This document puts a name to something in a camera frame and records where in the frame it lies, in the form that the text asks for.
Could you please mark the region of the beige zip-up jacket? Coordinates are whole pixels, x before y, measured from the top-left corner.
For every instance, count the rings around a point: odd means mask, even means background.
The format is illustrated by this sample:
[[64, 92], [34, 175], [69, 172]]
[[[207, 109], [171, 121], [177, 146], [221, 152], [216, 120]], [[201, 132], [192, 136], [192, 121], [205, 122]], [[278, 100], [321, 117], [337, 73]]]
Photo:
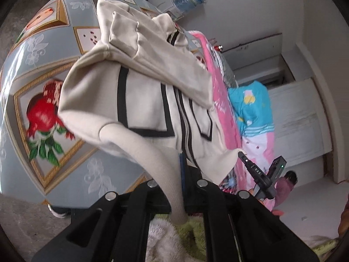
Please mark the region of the beige zip-up jacket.
[[101, 39], [70, 69], [58, 116], [68, 130], [138, 163], [161, 187], [176, 224], [184, 211], [179, 154], [211, 182], [245, 188], [241, 148], [230, 150], [214, 107], [212, 74], [167, 14], [98, 0]]

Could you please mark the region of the pink floral blanket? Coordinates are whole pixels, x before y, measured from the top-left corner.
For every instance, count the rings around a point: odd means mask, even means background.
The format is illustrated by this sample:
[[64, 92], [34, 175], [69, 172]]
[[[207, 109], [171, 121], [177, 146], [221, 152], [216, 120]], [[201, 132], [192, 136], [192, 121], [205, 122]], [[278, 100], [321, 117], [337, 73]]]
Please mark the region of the pink floral blanket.
[[202, 47], [203, 56], [199, 60], [206, 64], [212, 74], [214, 107], [223, 130], [225, 145], [230, 150], [243, 149], [246, 156], [267, 173], [274, 159], [274, 131], [254, 137], [240, 135], [237, 117], [228, 97], [229, 88], [225, 86], [215, 54], [217, 50], [200, 31], [191, 31], [190, 34], [194, 37], [192, 41]]

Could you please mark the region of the green fluffy blanket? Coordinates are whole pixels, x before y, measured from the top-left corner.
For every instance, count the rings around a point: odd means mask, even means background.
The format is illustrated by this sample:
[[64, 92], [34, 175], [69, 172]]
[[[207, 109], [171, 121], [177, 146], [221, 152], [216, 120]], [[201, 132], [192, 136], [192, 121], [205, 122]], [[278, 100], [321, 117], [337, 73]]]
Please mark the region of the green fluffy blanket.
[[168, 215], [156, 215], [149, 225], [145, 261], [206, 261], [202, 216], [174, 225]]

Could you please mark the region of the white door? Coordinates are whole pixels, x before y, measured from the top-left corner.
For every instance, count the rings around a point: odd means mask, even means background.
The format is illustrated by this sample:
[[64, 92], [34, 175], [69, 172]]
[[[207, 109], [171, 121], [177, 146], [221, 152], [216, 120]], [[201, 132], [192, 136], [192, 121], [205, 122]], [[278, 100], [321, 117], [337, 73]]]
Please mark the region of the white door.
[[274, 121], [275, 156], [295, 166], [332, 151], [330, 126], [312, 79], [269, 90]]

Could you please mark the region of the blue cartoon pillow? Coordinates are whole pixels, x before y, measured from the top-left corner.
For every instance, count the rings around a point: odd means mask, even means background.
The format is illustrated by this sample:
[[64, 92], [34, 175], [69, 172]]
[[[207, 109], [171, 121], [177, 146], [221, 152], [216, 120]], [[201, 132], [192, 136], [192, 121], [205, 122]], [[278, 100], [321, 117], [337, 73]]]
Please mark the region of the blue cartoon pillow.
[[229, 88], [228, 97], [241, 136], [254, 137], [274, 131], [272, 105], [262, 83], [254, 81], [246, 86]]

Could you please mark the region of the fruit pattern blue tablecloth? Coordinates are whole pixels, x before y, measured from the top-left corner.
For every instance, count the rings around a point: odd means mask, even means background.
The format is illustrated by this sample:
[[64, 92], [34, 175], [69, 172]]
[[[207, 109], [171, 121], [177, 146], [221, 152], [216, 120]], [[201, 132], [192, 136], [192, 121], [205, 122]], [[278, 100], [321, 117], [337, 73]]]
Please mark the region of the fruit pattern blue tablecloth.
[[[55, 206], [87, 208], [104, 193], [126, 193], [149, 176], [67, 130], [57, 110], [75, 61], [100, 40], [98, 0], [25, 0], [30, 22], [1, 68], [1, 192]], [[118, 0], [150, 17], [146, 0]], [[31, 16], [29, 7], [36, 9]]]

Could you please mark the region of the grey patterned cushion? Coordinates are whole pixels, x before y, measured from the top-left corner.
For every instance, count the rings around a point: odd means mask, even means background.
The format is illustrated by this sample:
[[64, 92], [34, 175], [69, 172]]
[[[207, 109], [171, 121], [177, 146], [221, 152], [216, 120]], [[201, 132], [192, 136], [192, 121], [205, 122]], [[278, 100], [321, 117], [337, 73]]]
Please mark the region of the grey patterned cushion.
[[228, 65], [228, 62], [226, 61], [225, 57], [223, 54], [219, 51], [215, 52], [219, 64], [219, 68], [221, 70], [222, 78], [225, 83], [225, 86], [227, 88], [237, 88], [238, 83], [235, 78], [235, 74], [233, 70], [230, 68]]

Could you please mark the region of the blue water bottle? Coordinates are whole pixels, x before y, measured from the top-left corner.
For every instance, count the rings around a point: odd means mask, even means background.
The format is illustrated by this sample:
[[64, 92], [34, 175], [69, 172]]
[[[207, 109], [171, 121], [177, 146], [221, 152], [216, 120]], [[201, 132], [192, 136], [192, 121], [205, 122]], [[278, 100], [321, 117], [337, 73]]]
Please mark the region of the blue water bottle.
[[173, 0], [172, 2], [181, 14], [186, 14], [206, 3], [206, 0]]

